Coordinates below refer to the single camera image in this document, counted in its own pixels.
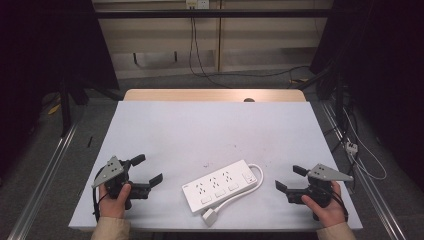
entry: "black wire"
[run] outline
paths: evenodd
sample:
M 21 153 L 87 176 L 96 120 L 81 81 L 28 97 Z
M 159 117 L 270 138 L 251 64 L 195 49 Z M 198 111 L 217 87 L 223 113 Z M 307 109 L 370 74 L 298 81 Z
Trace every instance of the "black wire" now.
M 287 87 L 287 89 L 290 89 L 290 87 L 291 87 L 291 85 L 292 85 L 292 81 L 293 81 L 293 78 L 292 78 L 292 75 L 291 75 L 291 70 L 289 71 L 289 86 Z
M 193 49 L 193 38 L 194 38 L 194 41 L 195 41 L 195 44 L 196 44 L 197 60 L 198 60 L 198 62 L 199 62 L 199 64 L 200 64 L 200 69 L 202 70 L 203 75 L 196 74 L 196 73 L 193 71 L 193 68 L 192 68 L 192 66 L 191 66 L 191 53 L 192 53 L 192 49 Z M 198 44 L 197 44 L 196 20 L 195 20 L 194 18 L 191 18 L 191 44 L 190 44 L 190 57 L 189 57 L 189 64 L 190 64 L 190 70 L 191 70 L 191 72 L 192 72 L 195 76 L 198 76 L 198 77 L 206 77 L 206 79 L 208 79 L 208 81 L 209 81 L 209 82 L 211 82 L 211 83 L 213 83 L 213 84 L 215 84 L 215 85 L 218 85 L 218 86 L 221 86 L 221 87 L 229 88 L 229 89 L 230 89 L 230 87 L 228 87 L 228 86 L 226 86 L 226 85 L 223 85 L 223 84 L 220 84 L 220 83 L 217 83 L 217 82 L 213 81 L 212 79 L 210 79 L 210 78 L 209 78 L 210 76 L 208 76 L 208 75 L 205 73 L 205 71 L 203 70 L 202 62 L 200 61 L 200 56 L 199 56 L 199 46 L 198 46 Z
M 313 5 L 313 8 L 312 9 L 315 10 L 315 0 L 313 1 L 313 4 L 314 5 Z M 318 36 L 319 39 L 321 39 L 321 34 L 319 34 L 319 31 L 318 31 L 317 19 L 316 18 L 314 18 L 314 22 L 315 22 L 315 31 L 317 33 L 317 36 Z
M 358 161 L 358 157 L 359 157 L 359 144 L 358 144 L 358 130 L 359 130 L 359 127 L 358 127 L 358 121 L 357 121 L 357 119 L 356 119 L 356 115 L 355 115 L 355 113 L 353 112 L 353 110 L 354 110 L 354 100 L 352 100 L 352 97 L 349 95 L 349 96 L 347 96 L 348 98 L 349 98 L 349 102 L 348 102 L 348 104 L 345 106 L 345 110 L 344 111 L 346 111 L 346 124 L 347 124 L 347 122 L 349 121 L 348 119 L 350 119 L 350 116 L 352 116 L 353 117 L 353 121 L 354 121 L 354 124 L 352 124 L 352 132 L 354 133 L 354 136 L 353 136 L 353 138 L 354 138 L 354 143 L 358 146 L 358 151 L 356 152 L 356 154 L 355 154 L 355 156 L 353 157 L 354 158 L 354 160 L 355 161 L 352 161 L 352 162 L 350 162 L 350 159 L 349 159 L 349 155 L 348 155 L 348 153 L 346 152 L 346 157 L 347 157 L 347 159 L 348 159 L 348 161 L 350 162 L 350 167 L 349 167 L 349 171 L 348 171 L 348 175 L 352 175 L 352 177 L 353 177 L 353 186 L 352 186 L 352 189 L 354 190 L 355 188 L 356 188 L 356 179 L 355 179 L 355 172 L 354 172 L 354 166 L 355 166 L 355 164 L 356 164 L 356 162 Z
M 107 195 L 109 195 L 109 193 L 106 193 L 103 197 L 101 197 L 100 199 L 99 199 L 99 201 L 97 202 L 97 204 L 100 204 L 100 202 L 107 196 Z
M 362 28 L 362 32 L 361 32 L 361 35 L 360 35 L 360 37 L 359 37 L 359 42 L 358 42 L 358 45 L 357 45 L 357 47 L 360 47 L 361 46 L 361 44 L 362 44 L 362 41 L 363 41 L 363 39 L 364 39 L 364 35 L 365 35 L 365 31 L 366 31 L 366 29 L 367 29 L 367 25 L 369 24 L 369 19 L 370 19 L 370 17 L 371 17 L 371 13 L 372 13 L 372 10 L 373 10 L 373 8 L 374 8 L 374 2 L 375 2 L 375 0 L 372 0 L 372 2 L 371 2 L 371 6 L 370 6 L 370 8 L 369 8 L 369 11 L 368 11 L 368 13 L 367 13 L 367 18 L 366 18 L 366 20 L 365 20 L 365 25 L 364 25 L 364 27 Z
M 103 170 L 103 168 L 104 167 L 102 167 L 102 168 L 100 168 L 100 170 L 97 172 L 97 174 L 96 174 L 96 176 L 94 177 L 94 179 L 97 179 L 97 177 L 100 175 L 100 173 L 102 172 L 102 170 Z M 94 205 L 94 212 L 93 212 L 93 214 L 94 214 L 94 216 L 96 217 L 96 221 L 98 222 L 99 221 L 99 218 L 100 218 L 100 209 L 99 209 L 99 203 L 100 203 L 100 201 L 104 198 L 104 197 L 106 197 L 107 196 L 107 194 L 105 195 L 105 196 L 103 196 L 100 200 L 99 200 L 99 202 L 97 202 L 97 200 L 96 200 L 96 188 L 93 188 L 93 205 Z
M 200 69 L 202 70 L 203 75 L 195 73 L 193 71 L 193 68 L 192 68 L 192 65 L 191 65 L 191 54 L 192 54 L 192 51 L 193 51 L 193 40 L 196 44 L 197 59 L 198 59 L 198 62 L 200 64 Z M 209 79 L 209 77 L 213 77 L 213 76 L 272 77 L 272 76 L 278 76 L 278 75 L 282 75 L 282 74 L 285 74 L 285 73 L 289 73 L 290 74 L 290 80 L 291 80 L 291 71 L 296 70 L 296 69 L 300 69 L 300 68 L 309 68 L 309 66 L 303 65 L 303 66 L 293 67 L 289 70 L 285 70 L 285 71 L 278 72 L 278 73 L 270 73 L 270 74 L 262 74 L 262 75 L 242 74 L 242 73 L 212 73 L 212 74 L 206 74 L 204 69 L 203 69 L 202 62 L 201 62 L 200 56 L 199 56 L 199 47 L 198 47 L 198 44 L 197 44 L 196 20 L 194 18 L 191 18 L 191 44 L 190 44 L 189 65 L 190 65 L 190 70 L 193 73 L 193 75 L 198 76 L 198 77 L 206 77 L 213 84 L 216 84 L 216 85 L 219 85 L 219 86 L 225 87 L 225 88 L 230 88 L 230 87 L 219 84 L 217 82 L 214 82 L 211 79 Z
M 333 127 L 332 129 L 328 129 L 328 130 L 326 130 L 326 131 L 322 132 L 322 134 L 323 134 L 324 136 L 327 136 L 329 133 L 333 132 L 336 128 L 338 128 L 338 126 L 337 126 L 337 125 L 336 125 L 335 127 Z
M 337 142 L 337 145 L 333 147 L 333 149 L 331 149 L 331 153 L 334 153 L 336 151 L 336 149 L 340 146 L 340 144 L 342 143 L 342 140 Z
M 346 133 L 345 133 L 345 135 L 344 135 L 344 140 L 343 140 L 343 143 L 344 143 L 344 146 L 346 146 L 346 136 L 347 136 L 347 133 L 348 133 L 348 129 L 349 129 L 349 126 L 350 126 L 350 124 L 348 124 L 348 120 L 346 119 L 346 121 L 344 122 L 345 123 L 345 129 L 346 129 Z M 349 163 L 349 170 L 348 170 L 348 172 L 346 173 L 347 175 L 350 175 L 350 176 L 352 176 L 353 177 L 353 186 L 352 186 L 352 189 L 353 190 L 355 190 L 355 187 L 356 187 L 356 179 L 355 179 L 355 174 L 354 174 L 354 166 L 355 166 L 355 163 L 356 163 L 356 161 L 350 161 L 350 159 L 349 159 L 349 154 L 347 153 L 347 151 L 346 151 L 346 147 L 345 147 L 345 149 L 344 149 L 344 152 L 345 152 L 345 155 L 346 155 L 346 157 L 347 157 L 347 161 L 348 161 L 348 163 Z M 358 154 L 359 154 L 359 149 L 358 149 L 358 152 L 356 153 L 356 155 L 355 155 L 355 158 L 357 158 L 358 157 Z
M 325 190 L 324 188 L 321 188 L 321 187 L 318 187 L 318 186 L 313 186 L 313 187 L 316 188 L 316 189 L 318 189 L 318 190 L 320 190 L 320 191 L 322 191 L 322 192 L 324 192 L 325 194 L 331 196 L 331 198 L 334 199 L 334 201 L 336 201 L 340 205 L 340 207 L 342 207 L 343 213 L 345 215 L 345 221 L 347 222 L 347 220 L 349 218 L 349 212 L 347 211 L 347 208 L 344 205 L 344 202 L 343 202 L 342 197 L 338 193 L 336 193 L 334 191 L 331 191 L 331 193 L 330 193 L 327 190 Z

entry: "table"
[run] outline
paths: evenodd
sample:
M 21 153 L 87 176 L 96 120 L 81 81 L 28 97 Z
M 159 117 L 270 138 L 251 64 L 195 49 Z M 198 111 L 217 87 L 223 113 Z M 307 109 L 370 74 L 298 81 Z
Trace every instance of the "table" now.
M 187 101 L 190 93 L 195 101 Z M 213 101 L 219 95 L 225 101 Z M 307 179 L 293 173 L 293 165 L 311 169 L 322 163 L 337 169 L 310 104 L 295 96 L 299 97 L 298 90 L 130 90 L 118 104 L 69 226 L 95 227 L 91 184 L 112 155 L 127 160 L 144 153 L 147 160 L 131 168 L 130 180 L 147 182 L 159 173 L 164 180 L 148 200 L 132 201 L 126 219 L 134 229 L 315 231 L 320 223 L 312 220 L 311 211 L 289 204 L 274 184 L 279 180 L 290 188 L 306 188 Z M 238 102 L 245 98 L 258 102 Z M 269 102 L 284 99 L 291 102 Z M 208 228 L 200 216 L 192 215 L 181 187 L 240 159 L 261 166 L 264 183 L 222 209 Z M 343 184 L 342 195 L 350 213 L 348 224 L 362 228 Z

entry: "power strip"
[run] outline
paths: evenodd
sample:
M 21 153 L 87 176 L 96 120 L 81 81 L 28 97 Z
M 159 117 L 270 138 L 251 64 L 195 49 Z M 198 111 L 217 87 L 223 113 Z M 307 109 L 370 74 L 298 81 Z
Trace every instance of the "power strip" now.
M 215 206 L 252 189 L 258 181 L 244 160 L 235 162 L 182 186 L 191 211 Z

